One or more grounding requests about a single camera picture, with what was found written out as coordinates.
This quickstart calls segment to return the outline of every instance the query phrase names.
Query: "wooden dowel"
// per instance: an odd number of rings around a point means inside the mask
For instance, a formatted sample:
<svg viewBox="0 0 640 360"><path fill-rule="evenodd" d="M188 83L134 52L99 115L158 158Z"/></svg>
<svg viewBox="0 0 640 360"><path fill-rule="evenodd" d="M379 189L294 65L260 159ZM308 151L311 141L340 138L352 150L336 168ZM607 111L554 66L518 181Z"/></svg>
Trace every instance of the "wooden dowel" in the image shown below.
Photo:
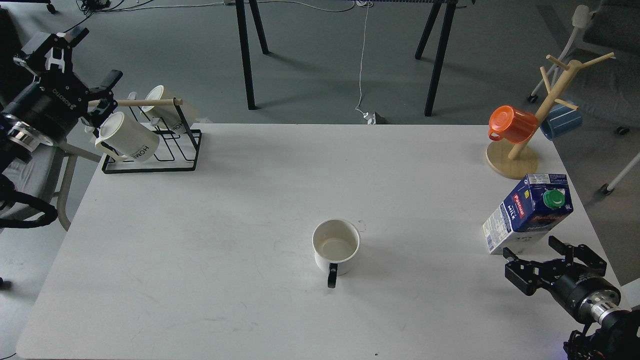
<svg viewBox="0 0 640 360"><path fill-rule="evenodd" d="M556 100L554 100L554 101L555 101L555 102L557 102L557 103L558 103L558 104L560 104L560 105L564 105L564 106L566 106L567 108L569 108L569 109L574 109L574 110L576 110L576 111L580 108L580 106L574 105L574 104L572 104L572 103L570 103L570 102L566 102L566 101L564 101L564 100L556 99Z"/></svg>
<svg viewBox="0 0 640 360"><path fill-rule="evenodd" d="M614 53L609 53L609 54L604 54L604 55L602 55L602 56L601 56L601 57L599 57L599 58L595 58L595 59L593 59L593 60L589 60L589 61L587 61L586 63L583 63L583 64L582 64L582 68L584 69L585 67L587 67L587 66L592 66L593 64L599 63L599 62L601 62L602 60L606 60L606 59L608 59L608 58L612 58L614 55L615 55Z"/></svg>
<svg viewBox="0 0 640 360"><path fill-rule="evenodd" d="M547 55L546 59L551 61L552 63L558 65L559 67L563 68L564 70L569 70L569 66L567 66L567 64L561 62L560 60L556 59L555 57L553 57L551 55Z"/></svg>
<svg viewBox="0 0 640 360"><path fill-rule="evenodd" d="M540 127L540 124L542 124L542 122L545 120L547 115L549 115L549 112L551 111L551 108L555 103L554 100L562 96L566 88L569 87L569 84L571 83L573 78L578 74L578 71L582 68L581 65L582 63L579 62L578 60L569 61L568 70L563 71L563 73L560 75L560 78L558 79L554 87L551 89L551 92L547 95L545 100L542 102L542 104L536 111L536 120L538 120L536 129ZM509 154L507 156L509 160L518 159L518 157L520 156L520 153L527 147L527 144L529 143L529 140L531 140L531 137L533 137L533 134L531 134L531 136L528 139L526 139L524 142L514 144L513 148L511 149L511 151L509 151Z"/></svg>
<svg viewBox="0 0 640 360"><path fill-rule="evenodd" d="M118 106L173 106L174 99L162 100L116 100ZM176 105L182 105L182 99L175 99ZM90 101L89 106L98 105L98 100Z"/></svg>
<svg viewBox="0 0 640 360"><path fill-rule="evenodd" d="M551 83L549 82L549 77L547 76L547 70L544 66L540 67L540 73L542 74L542 81L545 82L545 88L547 88L547 94L551 92Z"/></svg>

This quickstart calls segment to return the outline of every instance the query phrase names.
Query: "black table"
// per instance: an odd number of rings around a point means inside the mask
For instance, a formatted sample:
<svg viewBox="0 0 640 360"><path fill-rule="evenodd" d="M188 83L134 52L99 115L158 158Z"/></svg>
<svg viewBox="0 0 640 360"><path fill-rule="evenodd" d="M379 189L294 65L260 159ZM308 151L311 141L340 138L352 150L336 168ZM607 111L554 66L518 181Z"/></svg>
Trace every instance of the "black table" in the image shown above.
<svg viewBox="0 0 640 360"><path fill-rule="evenodd" d="M447 43L449 41L449 33L451 32L451 24L453 23L453 15L458 7L458 0L374 0L374 1L393 1L398 3L433 3L427 23L422 31L420 42L418 43L418 49L415 51L415 59L422 58L424 47L429 40L433 24L438 17L440 7L442 4L446 4L444 11L444 22L442 24L442 30L440 31L440 40L438 42L438 50L436 52L435 62L433 64L433 71L431 73L431 81L429 82L429 92L427 93L427 103L424 107L424 116L431 116L433 112L433 103L436 98L436 91L438 90L438 83L440 82L440 73L442 71L442 64L444 63L444 55L447 51ZM256 0L249 0L249 6L251 7L251 13L253 15L253 21L255 23L256 31L258 32L258 39L260 40L260 47L263 54L269 54L269 48L267 47L267 40L264 36L264 29L262 28L262 20L260 19L260 11L258 10L258 4ZM240 50L242 52L242 64L244 70L244 87L246 89L246 102L249 110L256 110L255 99L253 96L253 79L251 75L251 58L249 54L249 40L246 32L246 14L244 13L244 2L236 0L236 15L238 21L238 33L240 36Z"/></svg>

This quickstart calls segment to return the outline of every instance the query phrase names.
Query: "black mug handle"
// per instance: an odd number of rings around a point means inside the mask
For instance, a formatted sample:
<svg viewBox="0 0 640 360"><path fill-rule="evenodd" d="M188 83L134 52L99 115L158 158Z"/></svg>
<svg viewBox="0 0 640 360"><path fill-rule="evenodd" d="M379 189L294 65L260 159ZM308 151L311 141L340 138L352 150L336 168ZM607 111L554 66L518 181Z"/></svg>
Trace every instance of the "black mug handle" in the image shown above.
<svg viewBox="0 0 640 360"><path fill-rule="evenodd" d="M329 278L327 279L327 286L331 289L335 289L335 279L338 276L338 264L329 263Z"/></svg>

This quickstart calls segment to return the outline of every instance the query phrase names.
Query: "white table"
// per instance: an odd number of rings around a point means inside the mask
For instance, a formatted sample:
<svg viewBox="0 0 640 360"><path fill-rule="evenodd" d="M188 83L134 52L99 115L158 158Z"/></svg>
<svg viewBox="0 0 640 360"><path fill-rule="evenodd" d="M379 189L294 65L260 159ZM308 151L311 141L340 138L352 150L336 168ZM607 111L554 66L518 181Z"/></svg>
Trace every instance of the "white table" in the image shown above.
<svg viewBox="0 0 640 360"><path fill-rule="evenodd" d="M199 128L195 172L96 172L21 357L566 359L580 325L488 254L481 225L517 181L486 164L486 126ZM551 142L530 146L566 173ZM572 190L551 234L605 257ZM311 246L329 218L362 235L335 289ZM522 257L559 256L541 241Z"/></svg>

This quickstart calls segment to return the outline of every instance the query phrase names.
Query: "white mug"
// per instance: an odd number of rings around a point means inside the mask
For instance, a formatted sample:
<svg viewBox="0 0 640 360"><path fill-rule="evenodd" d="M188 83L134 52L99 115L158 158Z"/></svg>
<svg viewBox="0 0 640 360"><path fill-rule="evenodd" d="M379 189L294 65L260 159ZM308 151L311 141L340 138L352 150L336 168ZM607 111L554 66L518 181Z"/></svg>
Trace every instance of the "white mug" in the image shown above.
<svg viewBox="0 0 640 360"><path fill-rule="evenodd" d="M353 268L360 248L360 233L346 220L331 219L316 227L312 242L316 264L328 272L327 286L335 288L336 276Z"/></svg>
<svg viewBox="0 0 640 360"><path fill-rule="evenodd" d="M123 155L106 148L103 142ZM156 152L159 143L160 137L157 134L118 111L111 114L100 126L95 148L116 161L145 161Z"/></svg>
<svg viewBox="0 0 640 360"><path fill-rule="evenodd" d="M163 99L180 99L178 95L167 90L164 85L158 85L151 89L145 100L163 100ZM193 125L198 117L198 109L196 109L190 103L182 100L180 110L184 114L185 120L189 124L189 127ZM142 112L147 114L149 118L161 118L162 120L157 123L161 129L169 129L176 134L184 134L187 129L184 127L180 119L180 115L173 106L143 106Z"/></svg>

